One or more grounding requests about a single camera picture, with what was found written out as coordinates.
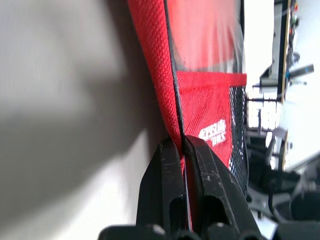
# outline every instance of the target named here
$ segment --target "black chair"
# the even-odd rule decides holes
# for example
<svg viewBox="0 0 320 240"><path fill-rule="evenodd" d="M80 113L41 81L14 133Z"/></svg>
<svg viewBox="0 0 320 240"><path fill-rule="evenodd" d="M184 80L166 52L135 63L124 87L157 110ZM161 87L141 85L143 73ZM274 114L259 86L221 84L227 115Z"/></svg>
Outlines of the black chair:
<svg viewBox="0 0 320 240"><path fill-rule="evenodd" d="M274 206L288 202L290 194L300 180L300 175L295 172L282 171L282 161L278 161L278 169L272 169L270 165L271 157L283 159L286 154L285 141L281 141L281 148L278 153L274 153L276 137L272 135L271 141L266 147L266 134L247 134L247 152L249 159L249 187L248 202L252 210L258 212L258 217L262 214L277 221L284 222L285 217L278 214Z"/></svg>

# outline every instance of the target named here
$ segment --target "mesh net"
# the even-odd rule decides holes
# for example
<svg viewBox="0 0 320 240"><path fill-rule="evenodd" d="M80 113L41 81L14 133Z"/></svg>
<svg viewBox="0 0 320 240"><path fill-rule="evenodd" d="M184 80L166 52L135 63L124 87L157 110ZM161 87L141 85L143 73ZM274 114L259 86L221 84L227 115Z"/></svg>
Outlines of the mesh net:
<svg viewBox="0 0 320 240"><path fill-rule="evenodd" d="M248 166L244 133L245 87L230 87L229 95L232 131L232 153L229 168L239 183L242 192L246 196L248 185Z"/></svg>

